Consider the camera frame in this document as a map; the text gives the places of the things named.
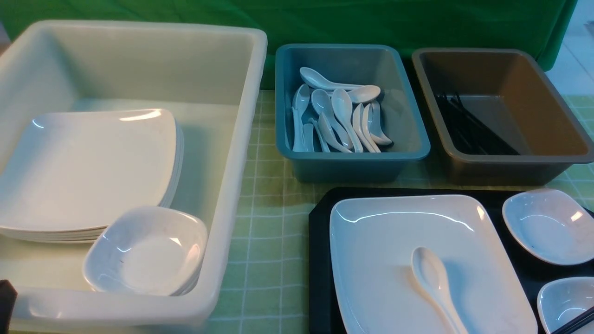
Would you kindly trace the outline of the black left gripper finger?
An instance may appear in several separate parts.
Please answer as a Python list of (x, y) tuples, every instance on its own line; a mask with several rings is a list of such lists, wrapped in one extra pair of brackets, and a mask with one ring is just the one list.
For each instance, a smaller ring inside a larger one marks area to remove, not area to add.
[(9, 280), (0, 281), (0, 333), (8, 334), (18, 292)]

